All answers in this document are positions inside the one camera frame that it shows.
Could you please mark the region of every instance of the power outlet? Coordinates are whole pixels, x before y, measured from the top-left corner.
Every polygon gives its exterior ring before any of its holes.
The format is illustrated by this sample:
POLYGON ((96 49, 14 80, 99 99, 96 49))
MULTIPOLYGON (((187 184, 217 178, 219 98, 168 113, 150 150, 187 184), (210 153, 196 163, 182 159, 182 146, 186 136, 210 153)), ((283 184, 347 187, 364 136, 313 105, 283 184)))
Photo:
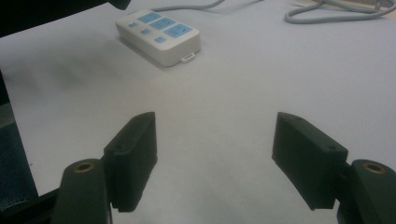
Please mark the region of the power outlet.
POLYGON ((168 26, 170 26, 172 24, 175 24, 175 23, 176 23, 175 21, 172 21, 172 20, 170 20, 168 18, 162 18, 162 19, 160 19, 158 21, 155 21, 150 26, 154 27, 157 30, 161 30, 161 29, 166 28, 166 27, 168 27, 168 26))
POLYGON ((142 16, 140 18, 138 18, 138 20, 142 21, 143 23, 148 23, 151 21, 155 21, 158 18, 160 18, 161 16, 155 12, 151 12, 149 14, 147 14, 146 16, 142 16))
POLYGON ((185 26, 183 24, 179 24, 177 26, 174 26, 168 30, 165 30, 164 33, 166 33, 167 35, 172 36, 173 38, 178 38, 186 33, 188 33, 189 31, 191 31, 192 29, 188 26, 185 26))

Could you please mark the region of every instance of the white power strip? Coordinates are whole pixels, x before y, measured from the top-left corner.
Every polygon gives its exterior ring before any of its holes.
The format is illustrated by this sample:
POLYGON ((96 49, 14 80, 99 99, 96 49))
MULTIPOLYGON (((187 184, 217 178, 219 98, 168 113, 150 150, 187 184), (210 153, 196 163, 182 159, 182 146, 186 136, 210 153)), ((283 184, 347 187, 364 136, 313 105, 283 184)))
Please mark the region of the white power strip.
POLYGON ((148 9, 116 21, 120 36, 163 66, 187 63, 201 49, 200 32, 148 9))

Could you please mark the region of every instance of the gray cable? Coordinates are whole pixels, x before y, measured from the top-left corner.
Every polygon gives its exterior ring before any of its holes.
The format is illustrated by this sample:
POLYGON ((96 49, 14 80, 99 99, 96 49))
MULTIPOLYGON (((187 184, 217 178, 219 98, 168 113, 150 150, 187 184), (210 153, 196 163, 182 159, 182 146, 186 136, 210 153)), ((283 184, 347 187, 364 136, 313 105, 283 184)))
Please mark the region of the gray cable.
POLYGON ((382 16, 390 13, 391 11, 395 10, 396 9, 395 0, 389 0, 389 1, 392 3, 391 7, 389 7, 386 10, 377 10, 377 9, 375 9, 375 8, 377 8, 377 6, 375 6, 374 9, 370 9, 370 8, 364 8, 364 7, 349 6, 349 5, 340 3, 336 0, 321 0, 320 2, 318 2, 312 6, 294 9, 294 10, 286 13, 285 21, 289 22, 289 23, 294 23, 294 24, 312 24, 312 23, 335 22, 335 21, 367 21, 367 20, 372 20, 372 19, 382 17, 382 16), (314 18, 314 19, 293 18, 293 16, 295 16, 297 14, 320 8, 325 4, 337 6, 337 7, 343 8, 345 10, 352 11, 352 12, 363 13, 365 15, 323 17, 323 18, 314 18))
POLYGON ((174 6, 174 7, 157 7, 153 8, 152 11, 160 12, 160 11, 169 11, 169 10, 179 10, 179 9, 193 9, 193 10, 205 10, 212 7, 216 7, 223 3, 225 0, 218 0, 215 3, 203 6, 174 6))

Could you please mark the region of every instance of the dark fabric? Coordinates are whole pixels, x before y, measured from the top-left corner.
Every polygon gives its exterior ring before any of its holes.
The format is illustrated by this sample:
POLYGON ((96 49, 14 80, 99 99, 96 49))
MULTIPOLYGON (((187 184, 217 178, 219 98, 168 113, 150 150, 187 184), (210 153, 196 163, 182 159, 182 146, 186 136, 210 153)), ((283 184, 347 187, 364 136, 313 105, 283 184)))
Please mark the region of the dark fabric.
POLYGON ((0 128, 0 209, 37 197, 18 127, 13 122, 0 128))
POLYGON ((0 71, 0 105, 9 103, 6 85, 3 80, 3 74, 0 71))
POLYGON ((0 3, 0 37, 37 25, 56 21, 106 0, 2 0, 0 3))

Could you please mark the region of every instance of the electrical cable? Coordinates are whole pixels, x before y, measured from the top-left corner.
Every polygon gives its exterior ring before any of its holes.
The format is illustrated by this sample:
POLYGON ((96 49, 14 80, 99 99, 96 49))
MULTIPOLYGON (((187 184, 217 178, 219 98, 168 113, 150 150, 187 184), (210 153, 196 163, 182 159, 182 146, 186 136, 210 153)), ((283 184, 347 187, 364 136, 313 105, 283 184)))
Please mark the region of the electrical cable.
POLYGON ((225 0, 218 0, 215 3, 203 6, 174 6, 174 7, 157 7, 153 8, 152 11, 160 12, 160 11, 170 11, 170 10, 179 10, 179 9, 193 9, 193 10, 205 10, 212 7, 216 7, 223 3, 225 0))
POLYGON ((375 8, 367 8, 367 7, 353 7, 353 6, 338 2, 336 0, 320 0, 318 3, 316 3, 312 6, 294 9, 294 10, 286 13, 285 21, 289 22, 289 23, 293 23, 293 24, 312 24, 312 23, 336 22, 336 21, 367 21, 367 20, 372 20, 372 19, 382 17, 386 14, 389 14, 393 10, 395 10, 396 9, 396 2, 395 2, 396 0, 388 0, 388 1, 392 3, 392 6, 385 10, 379 10, 380 3, 378 3, 378 1, 376 2, 375 8), (363 13, 365 15, 322 17, 322 18, 314 18, 314 19, 293 18, 293 16, 295 16, 297 14, 311 11, 311 10, 314 10, 317 8, 321 8, 324 5, 340 7, 346 11, 363 13))

